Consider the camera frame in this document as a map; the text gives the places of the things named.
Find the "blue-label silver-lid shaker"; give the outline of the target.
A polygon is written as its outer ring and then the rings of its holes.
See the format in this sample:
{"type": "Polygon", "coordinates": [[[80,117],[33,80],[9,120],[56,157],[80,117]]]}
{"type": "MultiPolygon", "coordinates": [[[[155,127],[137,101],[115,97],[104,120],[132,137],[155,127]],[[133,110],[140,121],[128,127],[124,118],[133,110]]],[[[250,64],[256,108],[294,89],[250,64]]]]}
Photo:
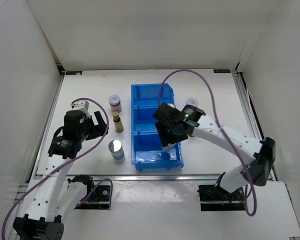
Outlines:
{"type": "Polygon", "coordinates": [[[173,149],[175,147],[175,145],[176,145],[175,143],[174,144],[168,143],[166,146],[162,146],[162,150],[165,151],[165,152],[168,152],[171,149],[173,149]]]}
{"type": "Polygon", "coordinates": [[[119,140],[111,140],[108,144],[108,149],[115,162],[120,163],[126,159],[122,143],[119,140]]]}

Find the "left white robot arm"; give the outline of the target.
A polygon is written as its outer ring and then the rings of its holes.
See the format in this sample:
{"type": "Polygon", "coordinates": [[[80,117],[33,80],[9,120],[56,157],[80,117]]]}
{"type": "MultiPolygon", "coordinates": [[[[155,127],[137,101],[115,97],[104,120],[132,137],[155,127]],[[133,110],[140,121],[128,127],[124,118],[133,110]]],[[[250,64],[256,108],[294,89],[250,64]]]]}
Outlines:
{"type": "Polygon", "coordinates": [[[87,110],[67,111],[48,149],[44,177],[35,187],[36,194],[23,217],[16,217],[13,229],[22,240],[60,240],[69,213],[93,198],[93,178],[76,175],[67,178],[84,141],[103,139],[109,129],[109,119],[94,112],[97,124],[87,110]]]}

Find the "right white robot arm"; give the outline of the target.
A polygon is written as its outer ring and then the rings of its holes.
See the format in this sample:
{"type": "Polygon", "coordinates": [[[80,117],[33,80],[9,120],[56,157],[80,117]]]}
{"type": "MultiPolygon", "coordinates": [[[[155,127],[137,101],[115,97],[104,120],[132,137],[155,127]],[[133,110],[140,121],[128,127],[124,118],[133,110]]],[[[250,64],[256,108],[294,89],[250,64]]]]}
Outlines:
{"type": "Polygon", "coordinates": [[[259,140],[229,127],[218,126],[216,120],[192,105],[178,110],[164,102],[153,117],[164,149],[193,136],[219,146],[242,161],[241,165],[218,178],[214,193],[220,200],[228,199],[234,191],[249,183],[259,187],[266,185],[276,158],[274,139],[259,140]]]}

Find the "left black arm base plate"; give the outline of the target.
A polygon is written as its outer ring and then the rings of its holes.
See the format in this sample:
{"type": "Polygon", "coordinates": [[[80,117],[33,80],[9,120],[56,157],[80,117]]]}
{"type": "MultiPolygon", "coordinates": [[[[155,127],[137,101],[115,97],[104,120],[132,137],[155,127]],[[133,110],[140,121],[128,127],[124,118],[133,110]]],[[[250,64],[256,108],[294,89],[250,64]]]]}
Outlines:
{"type": "Polygon", "coordinates": [[[113,182],[106,178],[92,188],[93,192],[86,201],[81,200],[76,210],[109,210],[112,204],[113,182]]]}

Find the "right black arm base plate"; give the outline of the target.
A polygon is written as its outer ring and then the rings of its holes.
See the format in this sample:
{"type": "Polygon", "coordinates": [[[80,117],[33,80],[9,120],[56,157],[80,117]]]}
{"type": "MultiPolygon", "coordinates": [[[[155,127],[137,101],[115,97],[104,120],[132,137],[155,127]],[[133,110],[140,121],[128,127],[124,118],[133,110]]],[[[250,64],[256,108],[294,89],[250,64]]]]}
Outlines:
{"type": "Polygon", "coordinates": [[[202,212],[244,211],[244,190],[238,188],[228,193],[214,185],[202,184],[198,186],[200,210],[202,212]]]}

